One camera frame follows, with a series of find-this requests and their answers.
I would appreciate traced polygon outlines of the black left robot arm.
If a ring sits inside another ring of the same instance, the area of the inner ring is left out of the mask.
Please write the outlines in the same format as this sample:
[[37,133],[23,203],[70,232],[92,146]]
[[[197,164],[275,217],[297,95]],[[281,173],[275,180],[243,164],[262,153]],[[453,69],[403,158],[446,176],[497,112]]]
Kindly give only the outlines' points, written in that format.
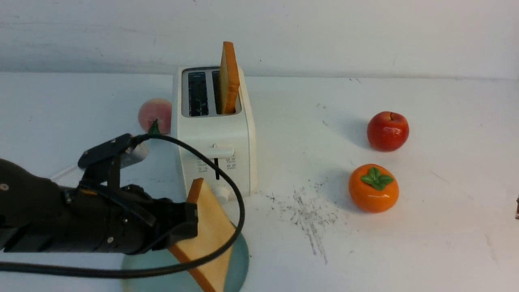
[[198,235],[195,203],[122,187],[119,174],[114,165],[94,166],[77,187],[65,187],[2,160],[2,251],[138,255]]

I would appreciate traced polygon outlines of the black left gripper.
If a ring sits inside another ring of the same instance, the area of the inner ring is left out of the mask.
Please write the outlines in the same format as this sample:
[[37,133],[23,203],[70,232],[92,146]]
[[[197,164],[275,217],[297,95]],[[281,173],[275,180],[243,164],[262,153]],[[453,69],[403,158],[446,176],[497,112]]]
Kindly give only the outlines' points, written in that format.
[[145,224],[111,200],[88,191],[62,187],[66,226],[61,233],[63,253],[122,253],[136,255],[168,249],[198,235],[198,209],[192,202],[154,202],[156,224]]

